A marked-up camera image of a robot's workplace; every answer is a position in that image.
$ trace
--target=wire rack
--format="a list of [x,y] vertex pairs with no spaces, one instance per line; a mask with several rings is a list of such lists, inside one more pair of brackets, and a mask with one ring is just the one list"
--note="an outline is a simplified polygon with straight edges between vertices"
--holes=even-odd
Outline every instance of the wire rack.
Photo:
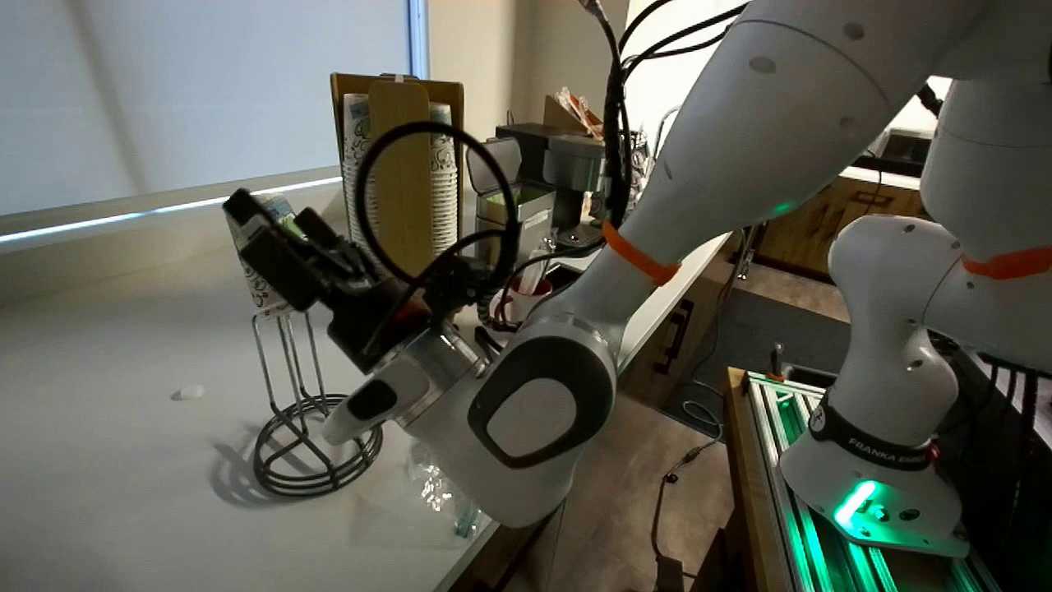
[[330,445],[323,425],[344,396],[327,388],[309,312],[270,310],[255,316],[270,420],[255,445],[255,476],[275,496],[323,496],[357,482],[383,455],[373,429],[349,445]]

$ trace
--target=green light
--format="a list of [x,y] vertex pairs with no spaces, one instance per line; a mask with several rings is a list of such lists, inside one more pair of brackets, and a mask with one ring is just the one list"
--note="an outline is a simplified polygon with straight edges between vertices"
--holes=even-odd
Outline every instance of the green light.
[[834,522],[841,522],[844,528],[853,528],[853,517],[863,509],[863,502],[869,502],[869,496],[879,491],[879,481],[863,481],[853,496],[833,514]]
[[771,208],[767,219],[787,218],[789,211],[795,211],[795,203],[783,200],[783,203]]
[[783,420],[783,430],[787,430],[787,445],[795,445],[800,435],[806,430],[806,418],[800,414],[794,396],[780,398],[780,420]]

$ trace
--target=table surface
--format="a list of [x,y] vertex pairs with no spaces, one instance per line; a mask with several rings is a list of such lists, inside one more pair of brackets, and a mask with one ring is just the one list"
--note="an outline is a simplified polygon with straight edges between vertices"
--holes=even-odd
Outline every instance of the table surface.
[[[720,242],[632,319],[627,351]],[[470,560],[490,528],[457,540],[419,501],[396,425],[342,492],[259,492],[250,316],[233,252],[0,310],[0,589],[435,589]],[[320,345],[327,380],[357,391],[361,375]]]

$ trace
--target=floor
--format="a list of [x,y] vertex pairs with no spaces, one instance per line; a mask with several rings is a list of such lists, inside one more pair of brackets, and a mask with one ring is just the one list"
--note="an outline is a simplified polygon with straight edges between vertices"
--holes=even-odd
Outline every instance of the floor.
[[[733,276],[730,262],[720,266],[712,276]],[[760,262],[737,272],[733,284],[849,319],[830,284]],[[730,509],[728,447],[624,398],[607,430],[594,442],[572,496],[537,540],[508,592],[692,589]]]

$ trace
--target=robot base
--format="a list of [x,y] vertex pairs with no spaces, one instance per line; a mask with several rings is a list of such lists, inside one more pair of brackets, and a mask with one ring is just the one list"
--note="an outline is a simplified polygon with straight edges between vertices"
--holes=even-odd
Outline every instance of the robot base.
[[787,452],[780,473],[789,491],[863,546],[964,560],[956,491],[925,471],[869,463],[809,430]]
[[[743,466],[739,466],[743,481],[751,482],[751,491],[757,487],[760,492],[767,492],[767,496],[754,496],[757,492],[754,491],[743,501],[743,508],[754,508],[754,521],[748,522],[754,522],[763,533],[775,533],[775,543],[789,567],[789,579],[795,583],[780,589],[916,589],[914,568],[904,568],[904,571],[893,568],[899,562],[893,548],[911,548],[911,554],[922,548],[927,557],[942,554],[942,560],[927,567],[937,567],[937,571],[948,577],[943,579],[948,589],[1001,589],[978,554],[964,557],[968,546],[956,535],[949,535],[948,543],[942,540],[927,546],[904,546],[900,543],[904,528],[887,528],[891,521],[883,522],[884,528],[872,528],[872,535],[863,535],[863,533],[853,535],[841,526],[834,526],[839,522],[834,514],[817,514],[795,491],[789,491],[789,482],[780,473],[780,463],[789,455],[789,447],[795,447],[809,435],[809,418],[827,396],[827,388],[818,386],[827,386],[827,379],[809,386],[795,379],[787,380],[763,371],[748,371],[751,391],[748,396],[733,391],[728,398],[730,406],[728,418],[733,418],[730,442],[733,445],[757,442],[757,452],[754,452],[757,456],[743,455]],[[863,514],[864,501],[879,492],[884,491],[879,491],[876,482],[863,482],[863,492],[849,508]]]

